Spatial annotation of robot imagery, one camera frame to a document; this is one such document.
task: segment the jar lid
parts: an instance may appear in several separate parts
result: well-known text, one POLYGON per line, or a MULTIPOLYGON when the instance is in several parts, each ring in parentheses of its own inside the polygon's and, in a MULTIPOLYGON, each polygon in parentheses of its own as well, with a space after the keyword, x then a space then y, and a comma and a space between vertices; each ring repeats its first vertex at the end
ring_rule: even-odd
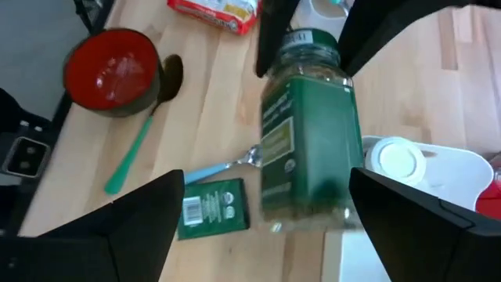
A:
POLYGON ((366 168, 409 186, 424 178, 426 158, 413 142, 401 137, 378 141, 366 155, 366 168))
POLYGON ((283 38, 281 52, 299 45, 323 45, 337 51, 336 38, 327 31, 317 28, 300 28, 289 32, 283 38))

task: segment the white bottle cap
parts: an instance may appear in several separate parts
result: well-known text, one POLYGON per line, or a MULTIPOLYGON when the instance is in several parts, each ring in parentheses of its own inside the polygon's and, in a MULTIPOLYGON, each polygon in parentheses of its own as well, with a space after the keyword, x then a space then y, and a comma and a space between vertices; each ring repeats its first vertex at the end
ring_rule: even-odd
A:
POLYGON ((401 137, 384 138, 369 149, 366 168, 409 186, 424 178, 426 158, 413 142, 401 137))

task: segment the wooden table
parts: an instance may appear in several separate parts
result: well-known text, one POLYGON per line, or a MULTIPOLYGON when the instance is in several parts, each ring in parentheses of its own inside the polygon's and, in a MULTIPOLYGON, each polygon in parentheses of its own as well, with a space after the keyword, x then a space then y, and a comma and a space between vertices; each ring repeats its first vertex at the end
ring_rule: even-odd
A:
MULTIPOLYGON (((496 12, 444 10, 420 20, 356 76, 362 134, 398 135, 425 143, 501 150, 501 25, 496 12)), ((265 80, 255 77, 257 29, 236 36, 171 11, 165 0, 116 0, 108 26, 148 35, 161 57, 178 53, 185 81, 163 105, 117 197, 181 168, 239 157, 259 140, 265 80)), ((146 112, 109 119, 73 105, 21 235, 36 236, 116 197, 103 192, 146 112)), ((253 228, 175 241, 162 281, 335 281, 339 233, 271 234, 256 228, 258 172, 236 168, 214 179, 245 180, 253 228)))

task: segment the glass spice jar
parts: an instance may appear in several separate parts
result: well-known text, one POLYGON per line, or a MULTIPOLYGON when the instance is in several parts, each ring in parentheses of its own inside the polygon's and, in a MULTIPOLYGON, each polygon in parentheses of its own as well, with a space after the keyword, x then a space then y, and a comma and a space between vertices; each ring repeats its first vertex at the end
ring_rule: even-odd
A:
POLYGON ((360 227, 348 191, 362 167, 355 92, 336 39, 291 31, 269 71, 261 104, 261 213, 272 231, 360 227))

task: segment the green spoon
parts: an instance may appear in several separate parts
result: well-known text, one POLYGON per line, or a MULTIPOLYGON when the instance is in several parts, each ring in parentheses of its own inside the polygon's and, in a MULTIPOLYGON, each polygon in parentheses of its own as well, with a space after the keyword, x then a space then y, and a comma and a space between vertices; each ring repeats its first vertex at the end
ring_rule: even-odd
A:
POLYGON ((114 195, 122 189, 125 180, 127 179, 128 170, 134 162, 135 155, 138 153, 141 143, 144 140, 146 133, 150 129, 153 121, 153 114, 163 102, 174 99, 178 95, 182 84, 183 66, 181 57, 178 55, 170 55, 164 60, 164 69, 160 69, 160 93, 158 93, 155 106, 151 110, 146 122, 135 138, 131 149, 125 154, 124 159, 118 165, 117 170, 104 186, 106 193, 114 195))

